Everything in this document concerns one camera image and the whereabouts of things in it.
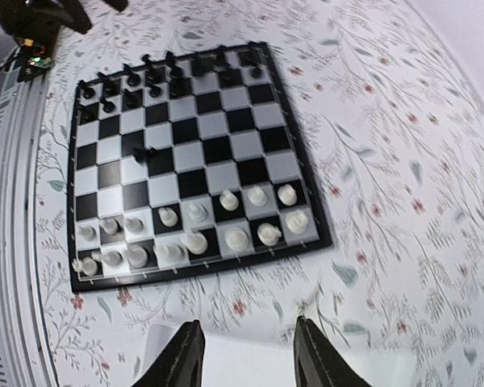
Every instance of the floral pattern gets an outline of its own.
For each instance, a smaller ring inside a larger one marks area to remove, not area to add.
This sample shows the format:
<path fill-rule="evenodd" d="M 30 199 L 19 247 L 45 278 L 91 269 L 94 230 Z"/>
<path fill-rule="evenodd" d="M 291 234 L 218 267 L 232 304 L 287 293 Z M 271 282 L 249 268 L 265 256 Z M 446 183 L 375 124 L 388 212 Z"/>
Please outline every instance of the floral pattern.
<path fill-rule="evenodd" d="M 45 334 L 62 385 L 128 386 L 159 320 L 416 356 L 412 385 L 484 386 L 484 110 L 403 0 L 133 0 L 64 30 L 37 159 Z M 298 112 L 336 247 L 210 277 L 72 294 L 65 187 L 74 86 L 150 52 L 266 40 Z"/>

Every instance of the white pawn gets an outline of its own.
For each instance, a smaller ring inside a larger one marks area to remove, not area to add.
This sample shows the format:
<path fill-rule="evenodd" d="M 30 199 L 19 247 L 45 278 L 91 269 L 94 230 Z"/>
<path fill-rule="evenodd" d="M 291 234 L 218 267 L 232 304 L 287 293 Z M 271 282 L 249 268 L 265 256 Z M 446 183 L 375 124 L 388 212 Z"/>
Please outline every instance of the white pawn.
<path fill-rule="evenodd" d="M 226 231 L 226 244 L 234 252 L 242 252 L 249 245 L 248 235 L 240 227 L 232 227 Z"/>
<path fill-rule="evenodd" d="M 138 218 L 125 218 L 123 226 L 133 234 L 139 234 L 144 229 L 144 224 Z"/>
<path fill-rule="evenodd" d="M 203 254 L 208 248 L 208 241 L 200 232 L 191 232 L 182 235 L 181 242 L 196 256 Z"/>
<path fill-rule="evenodd" d="M 174 227 L 179 220 L 172 208 L 162 207 L 158 210 L 158 215 L 160 215 L 161 222 L 165 224 L 167 227 Z"/>
<path fill-rule="evenodd" d="M 219 197 L 220 205 L 228 211 L 234 211 L 239 206 L 239 199 L 236 198 L 233 192 L 225 189 Z"/>
<path fill-rule="evenodd" d="M 95 236 L 97 235 L 97 232 L 92 226 L 79 226 L 77 229 L 77 233 L 87 241 L 92 241 L 95 239 Z"/>
<path fill-rule="evenodd" d="M 307 229 L 308 217 L 301 210 L 292 211 L 286 215 L 285 223 L 294 234 L 302 234 Z"/>
<path fill-rule="evenodd" d="M 202 204 L 190 203 L 188 206 L 188 215 L 195 222 L 202 222 L 207 218 L 207 210 Z"/>
<path fill-rule="evenodd" d="M 119 266 L 122 263 L 122 255 L 119 252 L 107 252 L 106 254 L 92 252 L 91 257 L 97 262 L 102 262 L 111 268 Z"/>
<path fill-rule="evenodd" d="M 267 203 L 267 194 L 261 187 L 257 185 L 248 191 L 248 198 L 249 201 L 257 207 L 263 207 Z"/>
<path fill-rule="evenodd" d="M 94 276 L 98 271 L 97 262 L 89 257 L 84 260 L 73 260 L 72 267 L 77 273 L 84 273 L 88 277 Z"/>
<path fill-rule="evenodd" d="M 124 256 L 133 268 L 143 268 L 148 261 L 147 252 L 138 244 L 128 246 Z"/>
<path fill-rule="evenodd" d="M 157 258 L 174 263 L 178 263 L 184 256 L 182 247 L 175 243 L 164 244 L 163 246 L 154 245 L 154 254 Z"/>
<path fill-rule="evenodd" d="M 262 223 L 258 227 L 257 234 L 265 246 L 274 246 L 282 236 L 282 232 L 269 223 Z"/>
<path fill-rule="evenodd" d="M 281 186 L 277 191 L 277 196 L 286 206 L 293 206 L 298 200 L 296 190 L 290 184 Z"/>
<path fill-rule="evenodd" d="M 109 219 L 101 219 L 98 225 L 104 230 L 104 232 L 108 235 L 115 235 L 119 232 L 120 225 L 119 223 L 112 218 Z"/>

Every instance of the white wall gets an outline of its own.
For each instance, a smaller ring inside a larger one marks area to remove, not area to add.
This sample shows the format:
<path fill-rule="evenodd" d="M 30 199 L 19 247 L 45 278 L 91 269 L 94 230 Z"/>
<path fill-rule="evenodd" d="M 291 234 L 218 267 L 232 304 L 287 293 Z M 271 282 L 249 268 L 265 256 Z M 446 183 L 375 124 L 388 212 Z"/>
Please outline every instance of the white wall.
<path fill-rule="evenodd" d="M 411 0 L 484 101 L 484 0 Z"/>

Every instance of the chessboard border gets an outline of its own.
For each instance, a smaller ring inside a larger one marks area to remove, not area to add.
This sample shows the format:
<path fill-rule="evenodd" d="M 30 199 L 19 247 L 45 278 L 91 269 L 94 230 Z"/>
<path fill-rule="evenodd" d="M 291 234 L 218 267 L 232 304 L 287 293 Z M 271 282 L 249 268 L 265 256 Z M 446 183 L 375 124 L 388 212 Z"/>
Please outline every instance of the chessboard border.
<path fill-rule="evenodd" d="M 81 99 L 81 86 L 76 88 L 73 113 L 72 113 L 72 128 L 70 132 L 69 142 L 69 162 L 68 162 L 68 184 L 67 184 L 67 223 L 68 223 L 68 244 L 69 244 L 69 271 L 70 271 L 70 285 L 74 293 L 98 291 L 104 289 L 113 289 L 125 285 L 144 285 L 162 281 L 172 281 L 187 277 L 202 276 L 207 274 L 215 274 L 221 271 L 233 270 L 236 268 L 243 268 L 250 265 L 262 264 L 264 262 L 270 262 L 273 260 L 280 260 L 291 256 L 297 256 L 304 252 L 313 252 L 322 248 L 329 248 L 333 245 L 332 235 L 328 226 L 327 217 L 323 208 L 323 203 L 320 201 L 321 191 L 318 190 L 318 186 L 315 180 L 314 171 L 311 168 L 311 159 L 304 145 L 303 138 L 298 123 L 294 117 L 294 109 L 290 104 L 290 100 L 287 97 L 286 90 L 282 84 L 277 66 L 274 63 L 273 56 L 269 45 L 265 42 L 255 43 L 255 47 L 259 48 L 264 57 L 265 64 L 267 65 L 273 86 L 277 91 L 280 106 L 286 118 L 286 124 L 289 133 L 291 134 L 294 150 L 300 161 L 299 166 L 302 170 L 302 177 L 309 194 L 309 200 L 311 202 L 311 209 L 314 218 L 318 221 L 316 228 L 319 235 L 319 240 L 306 242 L 297 246 L 287 246 L 286 248 L 276 251 L 259 252 L 252 254 L 251 256 L 243 256 L 240 259 L 220 260 L 216 262 L 210 262 L 205 264 L 195 264 L 191 266 L 178 267 L 175 269 L 167 268 L 155 273 L 132 273 L 128 276 L 117 277 L 117 279 L 103 278 L 97 281 L 79 281 L 77 273 L 72 270 L 73 259 L 77 256 L 77 249 L 74 240 L 75 235 L 75 214 L 73 213 L 73 182 L 75 174 L 76 163 L 76 140 L 77 140 L 77 119 L 78 119 L 78 105 Z M 239 44 L 236 46 L 226 47 L 227 52 L 238 52 L 247 49 L 247 44 Z M 215 48 L 198 52 L 201 55 L 215 54 Z M 196 52 L 191 54 L 185 54 L 183 56 L 177 56 L 177 60 L 189 60 L 193 59 Z M 165 60 L 158 60 L 153 62 L 154 65 L 165 65 Z M 138 72 L 144 70 L 145 64 L 133 67 L 132 70 Z M 117 78 L 126 76 L 125 70 L 118 71 L 109 75 L 111 78 Z M 101 83 L 99 79 L 86 82 L 87 85 L 97 85 Z"/>

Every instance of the floral tablecloth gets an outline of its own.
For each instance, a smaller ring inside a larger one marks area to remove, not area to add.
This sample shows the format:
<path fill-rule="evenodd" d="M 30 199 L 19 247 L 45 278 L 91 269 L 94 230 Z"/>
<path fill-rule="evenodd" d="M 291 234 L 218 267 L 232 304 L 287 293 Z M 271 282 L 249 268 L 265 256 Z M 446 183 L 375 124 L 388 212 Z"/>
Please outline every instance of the floral tablecloth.
<path fill-rule="evenodd" d="M 403 0 L 133 0 L 63 31 L 38 149 L 36 246 L 60 385 L 131 385 L 148 327 L 290 343 L 300 313 L 340 349 L 410 353 L 421 386 L 484 386 L 484 110 Z M 218 276 L 73 295 L 65 185 L 79 79 L 142 54 L 273 46 L 336 247 Z"/>

